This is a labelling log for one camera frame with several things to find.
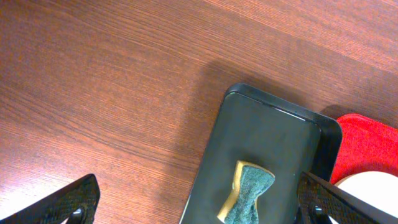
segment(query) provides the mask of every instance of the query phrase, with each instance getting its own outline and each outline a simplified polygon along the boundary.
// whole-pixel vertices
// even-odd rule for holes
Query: sponge
[[[236,163],[232,191],[217,218],[225,224],[258,224],[257,198],[274,183],[275,175],[255,164]]]

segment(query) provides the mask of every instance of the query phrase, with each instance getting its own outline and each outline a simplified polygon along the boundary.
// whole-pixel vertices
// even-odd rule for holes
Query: red towel
[[[398,176],[398,130],[359,114],[347,114],[337,122],[343,142],[330,182],[360,172],[381,171]]]

